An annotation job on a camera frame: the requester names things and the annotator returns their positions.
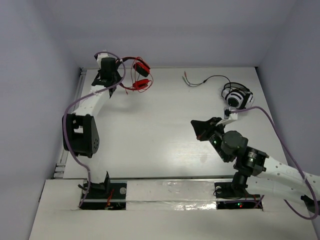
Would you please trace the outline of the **red black headphones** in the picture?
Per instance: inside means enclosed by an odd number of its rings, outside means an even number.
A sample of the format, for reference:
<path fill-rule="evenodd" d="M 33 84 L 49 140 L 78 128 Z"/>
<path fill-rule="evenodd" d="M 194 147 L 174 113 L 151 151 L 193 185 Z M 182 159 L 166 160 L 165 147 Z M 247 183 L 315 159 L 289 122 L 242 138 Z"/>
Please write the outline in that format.
<path fill-rule="evenodd" d="M 128 60 L 132 60 L 130 67 L 131 86 L 127 87 L 122 83 L 120 86 L 125 89 L 126 93 L 128 93 L 128 91 L 139 93 L 147 91 L 154 82 L 153 76 L 150 73 L 150 66 L 140 56 L 126 56 L 121 59 L 118 58 L 116 59 L 117 66 L 119 67 L 120 64 Z"/>

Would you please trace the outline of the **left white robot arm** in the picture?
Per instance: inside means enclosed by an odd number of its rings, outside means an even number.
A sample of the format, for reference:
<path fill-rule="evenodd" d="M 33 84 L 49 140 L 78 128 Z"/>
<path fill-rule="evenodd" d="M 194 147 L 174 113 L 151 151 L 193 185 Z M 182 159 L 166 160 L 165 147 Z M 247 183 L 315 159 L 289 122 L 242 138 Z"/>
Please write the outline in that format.
<path fill-rule="evenodd" d="M 123 62 L 118 56 L 107 51 L 96 53 L 94 58 L 99 69 L 89 94 L 71 103 L 62 117 L 63 147 L 87 172 L 87 184 L 81 189 L 85 193 L 96 193 L 100 197 L 106 197 L 111 193 L 109 174 L 104 174 L 104 180 L 93 180 L 91 167 L 82 163 L 78 157 L 91 159 L 98 151 L 100 137 L 95 117 L 111 98 L 117 86 L 122 83 L 124 77 L 120 76 L 118 68 Z"/>

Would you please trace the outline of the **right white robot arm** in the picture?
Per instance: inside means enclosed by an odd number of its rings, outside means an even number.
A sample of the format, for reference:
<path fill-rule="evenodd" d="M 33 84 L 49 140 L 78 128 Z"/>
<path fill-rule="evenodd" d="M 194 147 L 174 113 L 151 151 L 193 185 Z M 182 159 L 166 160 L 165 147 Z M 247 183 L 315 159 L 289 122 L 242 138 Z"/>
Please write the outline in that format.
<path fill-rule="evenodd" d="M 216 192 L 218 198 L 237 199 L 248 196 L 249 190 L 261 195 L 273 195 L 286 203 L 301 203 L 319 216 L 320 177 L 276 160 L 266 152 L 249 146 L 249 140 L 236 130 L 226 131 L 228 124 L 238 119 L 191 120 L 198 141 L 209 142 L 220 159 L 232 163 L 235 169 L 231 182 L 223 182 Z"/>

